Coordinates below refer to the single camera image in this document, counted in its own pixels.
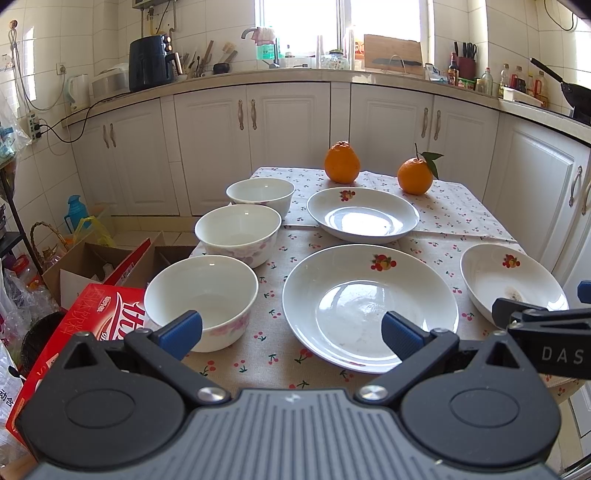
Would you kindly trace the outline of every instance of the orange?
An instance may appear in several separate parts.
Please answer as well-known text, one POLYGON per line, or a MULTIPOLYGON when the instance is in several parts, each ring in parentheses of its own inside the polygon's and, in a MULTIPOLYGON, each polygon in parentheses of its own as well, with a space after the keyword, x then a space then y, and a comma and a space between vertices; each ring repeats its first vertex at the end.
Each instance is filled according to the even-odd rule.
POLYGON ((433 184, 433 173, 422 158, 411 158, 398 169, 398 184, 410 195, 423 195, 433 184))
POLYGON ((328 178, 336 183, 353 183, 361 164, 348 142, 339 142, 332 146, 324 159, 324 171, 328 178))

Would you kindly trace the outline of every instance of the kitchen cabinet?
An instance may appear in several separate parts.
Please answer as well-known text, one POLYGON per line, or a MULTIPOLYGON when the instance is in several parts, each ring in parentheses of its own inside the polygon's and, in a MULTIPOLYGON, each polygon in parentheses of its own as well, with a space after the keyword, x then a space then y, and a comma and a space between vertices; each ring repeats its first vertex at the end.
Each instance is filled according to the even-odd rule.
POLYGON ((252 169, 323 168, 330 148, 330 83, 248 85, 252 169))
POLYGON ((428 151, 444 155, 437 161, 439 179, 461 183, 482 201, 498 122, 496 110, 436 96, 428 151))
MULTIPOLYGON (((89 206, 103 203, 109 205, 113 215, 128 215, 111 152, 106 117, 99 115, 88 120, 84 135, 72 144, 74 158, 89 206)), ((78 138, 82 125, 80 122, 70 127, 71 138, 78 138)))
POLYGON ((191 212, 204 215, 227 205, 226 189, 252 174, 246 87, 175 95, 174 106, 191 212))
POLYGON ((483 203, 549 271, 580 216, 589 154, 564 135, 501 115, 483 203))
MULTIPOLYGON (((73 137, 82 126, 71 128, 73 137)), ((107 203, 115 215, 178 215, 160 100, 90 119, 73 148, 90 205, 107 203)))
POLYGON ((349 142, 362 170, 396 176, 400 165, 427 150, 433 95, 371 85, 351 86, 349 142))

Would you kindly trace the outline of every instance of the white container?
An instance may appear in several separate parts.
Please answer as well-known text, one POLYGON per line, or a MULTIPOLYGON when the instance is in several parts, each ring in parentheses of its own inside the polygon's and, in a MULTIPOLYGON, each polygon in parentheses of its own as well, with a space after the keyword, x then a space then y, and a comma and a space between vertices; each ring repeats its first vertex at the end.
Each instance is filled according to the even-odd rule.
POLYGON ((233 344, 246 331, 258 279, 244 263, 206 255, 177 262, 150 282, 146 314, 165 326, 188 310, 201 315, 203 333, 193 352, 214 352, 233 344))
POLYGON ((202 216, 195 235, 208 255, 225 255, 251 268, 269 260, 281 216, 264 205, 228 205, 202 216))
POLYGON ((248 179, 230 185, 226 195, 232 203, 266 205, 285 219, 290 210, 294 185, 282 179, 248 179))

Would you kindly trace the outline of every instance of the wok handle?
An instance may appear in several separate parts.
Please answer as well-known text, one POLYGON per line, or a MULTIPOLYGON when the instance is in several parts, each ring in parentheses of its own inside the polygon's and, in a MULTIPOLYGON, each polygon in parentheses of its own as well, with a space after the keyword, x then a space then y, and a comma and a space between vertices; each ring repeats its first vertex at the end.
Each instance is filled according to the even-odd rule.
POLYGON ((558 75, 558 73, 554 72, 553 70, 550 70, 546 65, 544 65, 539 60, 530 59, 530 62, 533 63, 536 67, 538 67, 540 70, 543 70, 545 73, 550 75, 557 82, 560 82, 560 83, 564 82, 564 80, 562 79, 562 77, 560 75, 558 75))

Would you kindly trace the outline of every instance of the deep plate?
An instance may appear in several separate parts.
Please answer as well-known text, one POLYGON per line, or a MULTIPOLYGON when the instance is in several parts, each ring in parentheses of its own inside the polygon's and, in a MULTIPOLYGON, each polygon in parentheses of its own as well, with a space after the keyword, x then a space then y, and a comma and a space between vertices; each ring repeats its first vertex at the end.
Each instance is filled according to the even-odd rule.
POLYGON ((418 225, 417 209, 406 200, 356 187, 322 190, 310 197, 308 212, 336 238, 383 245, 394 242, 418 225))
POLYGON ((491 323, 492 304, 497 298, 568 310, 569 302, 554 277, 533 258, 509 247, 474 245, 460 261, 468 295, 491 323))
POLYGON ((387 311, 427 331, 455 332, 458 322, 453 293, 433 269, 373 245, 341 245, 307 257, 285 282, 283 309, 309 350, 343 368, 373 374, 400 363, 382 340, 387 311))

